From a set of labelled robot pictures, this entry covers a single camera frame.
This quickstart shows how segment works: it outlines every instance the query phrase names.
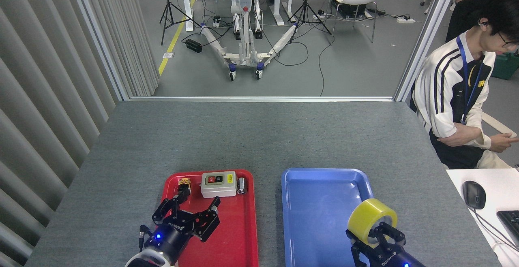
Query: table leg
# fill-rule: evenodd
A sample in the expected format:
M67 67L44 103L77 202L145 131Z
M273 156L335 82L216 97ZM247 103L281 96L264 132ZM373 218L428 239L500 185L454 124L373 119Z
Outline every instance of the table leg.
M269 6L272 14L274 15L274 19L276 20L276 24L278 26L283 26L285 25L283 19L281 18L281 15L279 14L279 6L280 6L280 2L279 0L274 0L274 6Z
M293 17L292 14L292 0L289 0L288 4L286 2L283 2L283 8L285 9L285 12L287 12L287 16L289 16L289 19L292 23L295 23L295 17Z
M184 0L184 10L186 15L193 19L193 10L191 10L191 3L189 3L189 0ZM186 22L186 31L193 31L193 21Z

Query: small battery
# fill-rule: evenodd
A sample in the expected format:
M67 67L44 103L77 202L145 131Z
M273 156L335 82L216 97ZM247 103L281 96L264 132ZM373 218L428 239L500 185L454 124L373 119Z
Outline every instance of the small battery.
M238 194L247 193L247 184L245 183L245 178L238 179L238 185L236 186L236 193L238 193Z

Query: red tray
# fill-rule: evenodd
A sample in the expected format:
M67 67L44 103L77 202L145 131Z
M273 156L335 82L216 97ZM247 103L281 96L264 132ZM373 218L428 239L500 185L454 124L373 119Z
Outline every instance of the red tray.
M245 178L247 193L220 198L220 224L205 243L196 237L189 240L178 260L178 267L258 267L256 204L252 174L244 169L221 171L235 171L237 179ZM180 204L180 209L193 213L206 210L213 198L202 197L200 184L202 174L211 172L216 171L171 175L165 182L162 199L173 198L177 193L179 179L189 178L191 195L186 202Z

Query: keyboard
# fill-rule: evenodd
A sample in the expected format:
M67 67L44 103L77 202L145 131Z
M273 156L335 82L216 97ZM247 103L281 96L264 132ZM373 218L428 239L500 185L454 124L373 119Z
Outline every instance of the keyboard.
M501 210L497 212L497 217L515 245L519 246L519 210Z

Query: black stripe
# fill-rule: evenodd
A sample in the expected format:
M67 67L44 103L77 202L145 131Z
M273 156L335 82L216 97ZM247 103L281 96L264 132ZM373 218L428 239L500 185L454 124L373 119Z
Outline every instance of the black stripe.
M438 95L436 93L436 92L438 92L438 83L436 82L436 79L438 78L438 71L440 70L440 64L442 64L443 61L445 60L445 58L449 57L449 55L452 55L452 53L456 53L458 51L459 51L459 49L454 49L453 51L450 51L449 53L444 55L441 58L441 60L438 62L438 64L436 65L436 69L434 70L434 109L436 110L436 114L439 113L439 110L438 110ZM442 87L442 90L441 90L442 107L443 107L443 82L444 82L444 76L442 75L442 82L441 82L441 84L442 84L442 86L441 86Z
M445 108L443 107L443 91L445 90L445 87L444 87L444 81L445 81L445 70L449 67L450 65L450 62L452 62L453 60L455 60L456 58L458 57L461 57L461 54L458 54L454 57L451 57L450 60L447 62L447 65L445 66L445 68L443 69L442 71L442 88L441 88L441 94L440 94L440 98L441 98L441 104L442 104L442 109L441 109L441 113L444 112Z

